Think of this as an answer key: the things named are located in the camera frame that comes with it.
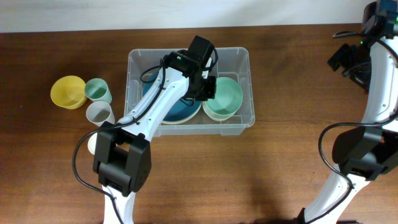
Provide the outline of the blue plate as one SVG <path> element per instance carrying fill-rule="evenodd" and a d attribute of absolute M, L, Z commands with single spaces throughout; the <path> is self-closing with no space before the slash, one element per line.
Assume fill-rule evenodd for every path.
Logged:
<path fill-rule="evenodd" d="M 151 80 L 157 77 L 158 71 L 154 73 L 146 73 L 142 77 L 144 81 Z M 152 86 L 152 83 L 145 83 L 143 85 L 142 97 L 147 93 L 149 88 Z M 181 124 L 189 119 L 193 118 L 199 111 L 201 107 L 201 101 L 191 101 L 191 100 L 183 100 L 179 99 L 173 107 L 166 114 L 162 123 L 164 124 Z"/>

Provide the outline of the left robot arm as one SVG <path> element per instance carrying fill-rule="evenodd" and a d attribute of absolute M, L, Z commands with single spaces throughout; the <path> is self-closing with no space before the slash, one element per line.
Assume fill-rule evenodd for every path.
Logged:
<path fill-rule="evenodd" d="M 116 124 L 97 131 L 93 170 L 106 197 L 105 223 L 132 223 L 135 194 L 151 170 L 150 142 L 173 105 L 215 96 L 212 51 L 179 50 L 160 60 L 159 73 L 140 102 Z"/>

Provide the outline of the cream plastic cup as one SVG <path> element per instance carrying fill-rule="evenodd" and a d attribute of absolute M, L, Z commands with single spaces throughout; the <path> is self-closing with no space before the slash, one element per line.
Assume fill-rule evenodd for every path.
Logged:
<path fill-rule="evenodd" d="M 92 136 L 89 137 L 87 146 L 88 146 L 88 150 L 89 152 L 94 155 L 95 154 L 95 150 L 96 150 L 96 140 L 97 140 L 97 133 L 93 134 Z"/>

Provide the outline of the clear plastic storage container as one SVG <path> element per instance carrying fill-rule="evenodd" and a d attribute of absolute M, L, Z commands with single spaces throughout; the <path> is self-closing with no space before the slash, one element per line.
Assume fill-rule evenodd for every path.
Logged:
<path fill-rule="evenodd" d="M 173 49 L 134 49 L 129 53 L 127 67 L 124 114 L 128 114 L 141 100 L 149 86 L 142 83 L 140 75 L 159 64 L 159 59 Z M 243 102 L 237 112 L 225 121 L 212 120 L 203 109 L 182 124 L 161 123 L 154 136 L 220 134 L 239 135 L 255 122 L 249 53 L 243 47 L 217 48 L 219 60 L 210 75 L 228 77 L 239 83 Z"/>

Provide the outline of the white plastic bowl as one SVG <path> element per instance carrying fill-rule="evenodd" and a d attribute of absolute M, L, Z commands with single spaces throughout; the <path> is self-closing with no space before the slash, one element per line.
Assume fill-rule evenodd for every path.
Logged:
<path fill-rule="evenodd" d="M 240 107 L 230 104 L 203 103 L 203 110 L 214 121 L 226 121 L 235 115 Z"/>

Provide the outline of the yellow plastic bowl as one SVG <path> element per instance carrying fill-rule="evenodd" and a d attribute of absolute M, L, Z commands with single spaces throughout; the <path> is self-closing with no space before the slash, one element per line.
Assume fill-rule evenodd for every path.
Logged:
<path fill-rule="evenodd" d="M 85 81 L 78 76 L 62 77 L 53 84 L 50 98 L 55 105 L 61 108 L 77 109 L 87 100 L 85 85 Z"/>

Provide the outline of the mint green plastic bowl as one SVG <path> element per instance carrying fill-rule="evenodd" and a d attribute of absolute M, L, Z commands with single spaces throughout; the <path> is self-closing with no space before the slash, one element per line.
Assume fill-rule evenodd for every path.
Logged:
<path fill-rule="evenodd" d="M 237 112 L 243 103 L 243 90 L 232 78 L 216 79 L 216 93 L 213 99 L 205 104 L 211 112 L 218 115 L 229 115 Z"/>

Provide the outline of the mint green plastic cup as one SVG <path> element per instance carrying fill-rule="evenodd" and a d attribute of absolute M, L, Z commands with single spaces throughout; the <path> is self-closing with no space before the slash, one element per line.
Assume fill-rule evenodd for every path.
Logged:
<path fill-rule="evenodd" d="M 84 92 L 92 102 L 104 101 L 111 104 L 113 99 L 108 84 L 100 78 L 89 80 L 85 85 Z"/>

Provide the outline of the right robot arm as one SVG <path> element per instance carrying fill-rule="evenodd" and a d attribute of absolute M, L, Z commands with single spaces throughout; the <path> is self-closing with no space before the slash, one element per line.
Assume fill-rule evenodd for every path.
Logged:
<path fill-rule="evenodd" d="M 317 198 L 303 208 L 298 223 L 338 223 L 356 194 L 397 167 L 397 36 L 362 35 L 359 46 L 343 45 L 328 61 L 333 70 L 343 68 L 368 92 L 362 121 L 326 127 L 318 139 L 320 157 L 325 134 L 334 128 L 349 130 L 337 136 L 331 174 Z"/>

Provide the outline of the grey plastic cup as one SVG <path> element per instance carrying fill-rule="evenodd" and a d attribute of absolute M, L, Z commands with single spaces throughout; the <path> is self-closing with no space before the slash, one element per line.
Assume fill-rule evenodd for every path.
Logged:
<path fill-rule="evenodd" d="M 105 121 L 115 123 L 115 117 L 110 104 L 105 101 L 93 102 L 86 109 L 86 118 L 91 123 L 101 126 Z"/>

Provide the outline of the cream plate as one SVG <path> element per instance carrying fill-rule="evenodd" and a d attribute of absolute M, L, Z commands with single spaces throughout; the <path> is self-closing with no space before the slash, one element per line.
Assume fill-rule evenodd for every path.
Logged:
<path fill-rule="evenodd" d="M 181 124 L 193 118 L 201 107 L 201 101 L 179 99 L 162 120 L 163 124 Z"/>

